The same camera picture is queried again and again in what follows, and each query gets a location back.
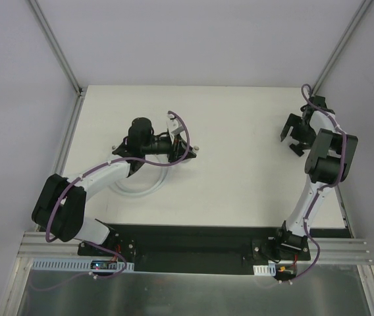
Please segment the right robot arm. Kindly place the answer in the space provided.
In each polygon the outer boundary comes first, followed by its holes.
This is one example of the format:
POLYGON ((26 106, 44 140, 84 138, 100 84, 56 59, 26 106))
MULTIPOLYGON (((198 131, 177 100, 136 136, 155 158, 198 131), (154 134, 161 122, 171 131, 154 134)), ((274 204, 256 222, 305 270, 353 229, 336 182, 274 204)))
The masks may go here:
POLYGON ((259 261, 310 259, 308 244, 314 216, 325 196, 348 176, 358 144, 356 136, 341 129, 324 97, 310 95, 305 100, 302 115, 289 115, 280 139, 291 137, 295 142, 290 148, 298 156, 309 151, 304 167, 306 183, 293 212, 275 234, 252 240, 252 255, 259 261))

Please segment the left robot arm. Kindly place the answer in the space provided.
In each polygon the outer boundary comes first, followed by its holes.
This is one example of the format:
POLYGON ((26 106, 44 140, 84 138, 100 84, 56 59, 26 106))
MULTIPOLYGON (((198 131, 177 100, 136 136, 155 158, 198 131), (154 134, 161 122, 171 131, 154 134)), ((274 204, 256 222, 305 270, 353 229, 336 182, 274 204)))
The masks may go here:
POLYGON ((111 255, 116 243, 113 233, 106 224, 86 216, 88 200, 111 184, 134 175, 147 163, 171 167, 185 160, 190 137, 181 134, 187 131, 184 121, 172 111, 168 113, 167 129, 161 134, 155 134, 148 118, 136 118, 107 160, 75 176, 51 175, 32 212, 32 220, 45 229, 46 242, 81 240, 92 244, 98 254, 111 255), (168 162, 148 161, 148 155, 166 155, 168 162))

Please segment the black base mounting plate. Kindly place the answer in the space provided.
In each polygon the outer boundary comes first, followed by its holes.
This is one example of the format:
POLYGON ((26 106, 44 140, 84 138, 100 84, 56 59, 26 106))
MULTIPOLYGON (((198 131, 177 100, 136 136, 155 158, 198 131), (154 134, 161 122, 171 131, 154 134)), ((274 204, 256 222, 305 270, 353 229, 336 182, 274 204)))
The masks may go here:
POLYGON ((106 257, 118 251, 137 272, 251 275, 271 260, 304 261, 309 250, 282 252, 275 227, 169 226, 110 224, 111 237, 101 250, 79 242, 80 256, 106 257))

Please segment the right aluminium frame post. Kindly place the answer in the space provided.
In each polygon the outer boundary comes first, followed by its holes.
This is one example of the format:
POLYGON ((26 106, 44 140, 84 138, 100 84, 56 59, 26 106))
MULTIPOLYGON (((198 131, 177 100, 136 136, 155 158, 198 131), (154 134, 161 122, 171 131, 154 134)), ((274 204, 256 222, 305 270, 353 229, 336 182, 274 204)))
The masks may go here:
POLYGON ((360 26, 364 18, 367 16, 373 4, 374 0, 360 1, 355 13, 352 15, 349 23, 346 25, 343 33, 339 37, 339 40, 337 41, 336 45, 331 51, 317 79, 311 86, 312 95, 316 94, 323 87, 323 84, 329 77, 329 74, 333 71, 335 65, 337 64, 343 52, 345 52, 352 37, 357 32, 358 27, 360 26))

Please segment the aluminium frame post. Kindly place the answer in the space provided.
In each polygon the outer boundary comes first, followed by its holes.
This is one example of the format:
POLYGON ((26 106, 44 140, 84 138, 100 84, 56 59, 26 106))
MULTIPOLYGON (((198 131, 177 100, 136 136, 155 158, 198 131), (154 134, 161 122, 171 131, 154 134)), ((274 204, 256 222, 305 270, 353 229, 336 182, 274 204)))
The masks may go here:
POLYGON ((60 66, 63 74, 65 75, 66 79, 68 80, 70 86, 74 90, 77 96, 81 96, 83 93, 83 87, 80 85, 78 79, 76 78, 70 63, 68 62, 61 46, 55 36, 53 29, 50 23, 47 20, 45 13, 39 3, 36 0, 27 0, 26 4, 28 5, 29 9, 31 10, 38 26, 44 35, 46 42, 52 51, 58 65, 60 66))
POLYGON ((311 86, 312 95, 316 94, 323 87, 323 84, 329 77, 329 74, 333 71, 335 65, 337 64, 343 52, 345 52, 352 37, 357 32, 358 27, 360 26, 364 18, 367 16, 373 4, 374 0, 360 1, 355 13, 352 15, 349 23, 346 25, 343 33, 339 37, 339 40, 337 41, 336 45, 331 51, 317 79, 311 86))

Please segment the left aluminium frame post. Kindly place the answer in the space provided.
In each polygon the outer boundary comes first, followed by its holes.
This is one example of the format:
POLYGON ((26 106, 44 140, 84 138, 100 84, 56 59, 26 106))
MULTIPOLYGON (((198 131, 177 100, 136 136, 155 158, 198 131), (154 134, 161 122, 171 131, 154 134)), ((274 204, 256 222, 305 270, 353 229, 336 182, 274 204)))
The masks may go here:
POLYGON ((50 23, 47 20, 45 13, 39 3, 36 0, 27 0, 26 4, 28 5, 29 9, 31 10, 38 26, 44 35, 46 42, 52 51, 58 65, 60 66, 63 74, 65 75, 66 79, 68 80, 70 86, 74 90, 77 96, 81 96, 83 93, 83 87, 80 85, 78 79, 76 78, 70 63, 68 62, 61 46, 55 36, 53 29, 50 23))

